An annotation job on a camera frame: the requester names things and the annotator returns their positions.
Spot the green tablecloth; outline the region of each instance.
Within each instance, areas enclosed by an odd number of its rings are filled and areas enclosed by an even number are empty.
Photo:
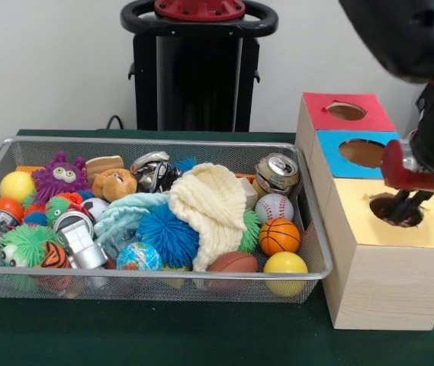
[[[294,140],[290,133],[23,130],[19,134]],[[0,299],[0,364],[6,363],[434,365],[434,331],[334,330],[321,285],[300,306]]]

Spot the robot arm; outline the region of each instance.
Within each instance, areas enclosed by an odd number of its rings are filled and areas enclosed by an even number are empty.
[[[406,82],[434,85],[434,0],[339,0],[378,62]],[[384,149],[385,183],[399,189],[386,218],[401,223],[434,194],[434,86],[417,103],[422,118],[408,140]],[[418,191],[410,198],[411,191]]]

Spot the white ball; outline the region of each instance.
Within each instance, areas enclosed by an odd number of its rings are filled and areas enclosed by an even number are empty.
[[[256,204],[256,214],[264,225],[269,220],[281,219],[293,220],[293,204],[285,196],[270,193],[262,197]]]
[[[105,212],[108,205],[109,203],[107,201],[103,201],[101,198],[96,197],[89,198],[82,203],[82,206],[88,210],[88,212],[93,216],[93,219],[95,219],[95,223],[100,220],[101,214]]]

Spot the white wall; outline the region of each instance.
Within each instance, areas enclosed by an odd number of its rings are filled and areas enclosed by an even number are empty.
[[[128,0],[0,0],[0,138],[19,128],[135,127]],[[420,87],[394,80],[362,45],[336,0],[262,0],[279,14],[262,38],[251,130],[296,130],[302,92],[377,93],[400,132]]]

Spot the metal basket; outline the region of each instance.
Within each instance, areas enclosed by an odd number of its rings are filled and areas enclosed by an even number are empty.
[[[120,155],[126,164],[151,151],[165,150],[173,162],[195,157],[199,162],[222,164],[233,172],[242,173],[253,173],[255,164],[269,153],[284,154],[297,162],[300,170],[301,183],[289,198],[295,209],[294,222],[302,234],[298,255],[307,263],[310,273],[0,267],[0,297],[303,303],[317,282],[332,270],[329,246],[307,166],[302,153],[293,145],[16,136],[0,142],[0,181],[17,165],[46,164],[59,150],[66,151],[70,161],[77,156],[91,159]],[[255,255],[261,271],[267,258],[260,249]],[[217,286],[204,289],[210,281]],[[270,291],[269,287],[273,285],[278,286],[280,292],[297,286],[302,289],[299,294],[283,297]]]

